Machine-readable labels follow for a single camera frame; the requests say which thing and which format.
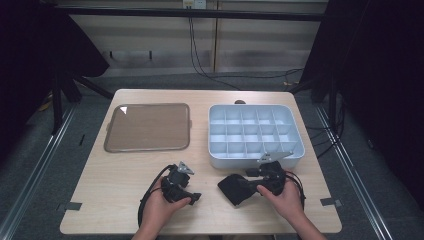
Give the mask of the metal floor rail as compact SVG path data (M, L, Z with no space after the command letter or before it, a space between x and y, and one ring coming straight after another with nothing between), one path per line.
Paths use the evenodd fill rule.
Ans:
M382 214L372 200L368 190L366 189L355 165L353 164L347 150L345 149L341 138L330 129L330 118L323 106L315 107L321 124L328 135L332 148L334 149L341 165L351 183L353 190L368 218L377 238L379 240L394 240L390 230L384 220Z
M78 105L71 104L62 115L63 125L53 134L39 157L35 168L29 175L23 189L0 225L0 240L12 240L28 206L47 171L67 129L72 122Z

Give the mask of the person's right hand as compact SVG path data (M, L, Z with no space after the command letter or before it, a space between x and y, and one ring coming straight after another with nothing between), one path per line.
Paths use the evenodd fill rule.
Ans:
M271 203L277 213L290 224L304 216L299 190L292 181L285 183L283 192L278 196L262 185L258 185L257 190Z

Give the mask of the black cloth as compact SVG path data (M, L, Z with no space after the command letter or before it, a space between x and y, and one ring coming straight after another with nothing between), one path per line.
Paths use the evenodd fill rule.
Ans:
M218 183L221 192L234 206L255 194L258 185L257 181L248 181L239 174L231 174Z

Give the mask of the black metal stand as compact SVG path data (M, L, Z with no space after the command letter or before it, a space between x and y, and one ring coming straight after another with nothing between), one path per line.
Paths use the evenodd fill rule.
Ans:
M62 117L62 94L72 103L80 102L82 94L78 90L77 83L89 88L101 96L112 99L114 94L94 84L86 77L69 71L56 71L52 81L52 103L53 103L53 130L55 135L63 125Z

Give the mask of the black curtain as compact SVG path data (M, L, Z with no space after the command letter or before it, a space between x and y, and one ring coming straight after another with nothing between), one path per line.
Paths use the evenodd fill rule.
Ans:
M301 83L332 90L424 211L424 0L328 0Z
M40 0L0 0L0 164L51 91L54 73L102 75L109 64L76 22Z

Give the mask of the white divided storage box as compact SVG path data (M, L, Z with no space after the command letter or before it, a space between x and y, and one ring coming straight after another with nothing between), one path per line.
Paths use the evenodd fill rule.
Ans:
M285 105L213 105L208 150L218 169L257 168L272 161L294 168L305 155L295 118Z

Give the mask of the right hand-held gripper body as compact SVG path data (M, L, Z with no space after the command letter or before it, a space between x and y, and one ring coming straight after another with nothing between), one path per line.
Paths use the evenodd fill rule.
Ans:
M282 160L293 154L288 152L265 153L259 160L260 176L267 181L267 188L275 196L281 194L286 181L286 173L281 167L279 160Z

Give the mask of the translucent brown box lid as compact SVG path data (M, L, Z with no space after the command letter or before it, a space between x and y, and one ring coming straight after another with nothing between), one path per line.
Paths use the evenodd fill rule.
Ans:
M183 150L190 144L190 108L185 103L122 104L107 126L110 153Z

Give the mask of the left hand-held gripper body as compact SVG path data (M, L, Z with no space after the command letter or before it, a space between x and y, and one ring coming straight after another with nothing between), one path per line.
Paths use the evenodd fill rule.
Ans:
M187 192L190 176L194 174L183 161L178 165L172 165L170 172L161 181L161 189L165 199L170 202L177 202L184 198L189 198L191 203L195 202L195 194Z

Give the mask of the white wall socket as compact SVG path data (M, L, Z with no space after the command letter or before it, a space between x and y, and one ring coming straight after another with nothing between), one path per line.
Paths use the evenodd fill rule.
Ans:
M206 0L182 0L182 6L184 9L207 9Z

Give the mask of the grey tape piece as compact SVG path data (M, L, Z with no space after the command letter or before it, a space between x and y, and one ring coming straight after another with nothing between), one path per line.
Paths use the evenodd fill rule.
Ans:
M334 205L335 207L341 207L342 202L339 199L334 199L332 197L323 198L320 200L322 206Z
M70 211L79 211L82 204L77 202L67 202L67 203L61 203L57 206L56 210L59 212L66 212L68 210Z

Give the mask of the black horizontal metal bar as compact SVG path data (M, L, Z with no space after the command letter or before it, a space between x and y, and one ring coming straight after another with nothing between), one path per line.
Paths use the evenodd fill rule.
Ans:
M137 17L180 17L210 19L247 19L321 22L327 18L318 13L287 13L258 11L228 11L168 8L117 8L101 6L56 6L58 11L71 15L137 16Z

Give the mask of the person's left hand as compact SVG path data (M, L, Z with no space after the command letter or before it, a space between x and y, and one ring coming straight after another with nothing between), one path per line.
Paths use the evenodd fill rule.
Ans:
M156 181L150 192L150 196L143 210L142 223L140 225L141 229L155 233L158 233L166 225L174 213L188 205L191 201L191 198L187 197L176 202L168 202L161 190L161 180L162 178L159 178Z

